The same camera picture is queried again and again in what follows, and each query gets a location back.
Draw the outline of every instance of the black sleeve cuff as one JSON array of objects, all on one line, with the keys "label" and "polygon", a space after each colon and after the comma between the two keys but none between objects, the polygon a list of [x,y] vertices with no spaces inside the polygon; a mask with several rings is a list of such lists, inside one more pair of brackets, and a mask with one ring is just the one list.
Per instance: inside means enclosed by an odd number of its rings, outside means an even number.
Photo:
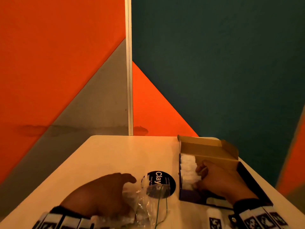
[{"label": "black sleeve cuff", "polygon": [[247,198],[237,201],[233,205],[233,209],[234,209],[234,213],[239,215],[241,212],[244,212],[246,210],[253,210],[261,206],[263,206],[261,200],[257,198]]},{"label": "black sleeve cuff", "polygon": [[81,219],[81,218],[84,218],[84,219],[90,219],[86,216],[83,216],[79,213],[76,213],[74,211],[71,211],[71,210],[68,210],[62,206],[56,206],[54,207],[50,213],[53,213],[53,214],[61,214],[61,215],[66,215],[66,216],[70,216],[70,217],[73,217],[73,218],[78,218],[78,219]]}]

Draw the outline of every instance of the cardboard box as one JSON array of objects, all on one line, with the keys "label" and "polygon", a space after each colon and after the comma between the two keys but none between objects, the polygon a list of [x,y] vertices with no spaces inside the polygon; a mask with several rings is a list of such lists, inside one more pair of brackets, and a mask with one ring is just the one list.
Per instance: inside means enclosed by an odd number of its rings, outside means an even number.
[{"label": "cardboard box", "polygon": [[[203,160],[214,162],[223,169],[226,169],[231,175],[237,177],[241,182],[245,183],[266,205],[273,205],[269,197],[248,172],[245,166],[238,161],[238,149],[235,146],[225,140],[179,135],[177,138],[180,142],[180,153],[194,155],[198,165],[201,164]],[[233,208],[225,198],[209,191],[198,192],[182,189],[180,168],[179,165],[179,200],[224,209]]]}]

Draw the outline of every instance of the stack of white packets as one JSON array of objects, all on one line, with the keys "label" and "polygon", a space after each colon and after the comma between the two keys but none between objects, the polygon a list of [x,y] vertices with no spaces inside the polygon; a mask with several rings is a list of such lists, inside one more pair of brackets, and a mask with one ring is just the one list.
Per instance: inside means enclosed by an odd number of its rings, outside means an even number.
[{"label": "stack of white packets", "polygon": [[201,176],[196,173],[195,156],[189,154],[181,154],[181,182],[182,189],[193,190],[193,184],[201,180]]}]

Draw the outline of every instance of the white table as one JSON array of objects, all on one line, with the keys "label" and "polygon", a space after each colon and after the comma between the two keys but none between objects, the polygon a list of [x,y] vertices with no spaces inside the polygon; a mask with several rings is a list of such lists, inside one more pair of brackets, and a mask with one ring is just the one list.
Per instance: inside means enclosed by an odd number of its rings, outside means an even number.
[{"label": "white table", "polygon": [[[0,229],[32,228],[40,215],[59,205],[77,187],[109,173],[131,173],[140,188],[145,173],[161,170],[176,181],[175,193],[168,198],[169,214],[158,228],[205,228],[206,206],[178,200],[179,143],[176,137],[107,136],[90,137],[1,223]],[[240,160],[274,203],[274,208],[291,228],[304,228],[305,215],[286,200],[261,176]],[[230,210],[222,210],[224,215]]]}]

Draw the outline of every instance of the black round label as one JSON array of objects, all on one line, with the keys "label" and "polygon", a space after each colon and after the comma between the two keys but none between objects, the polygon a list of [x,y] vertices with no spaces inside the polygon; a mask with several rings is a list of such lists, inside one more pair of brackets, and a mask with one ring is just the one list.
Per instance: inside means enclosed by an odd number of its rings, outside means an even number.
[{"label": "black round label", "polygon": [[147,176],[148,175],[149,175],[149,185],[150,186],[154,185],[154,184],[170,185],[170,191],[168,194],[166,194],[167,196],[164,196],[165,198],[171,196],[175,192],[176,182],[173,179],[173,177],[170,176],[168,173],[165,173],[163,171],[152,171],[152,172],[149,172],[147,174]]}]

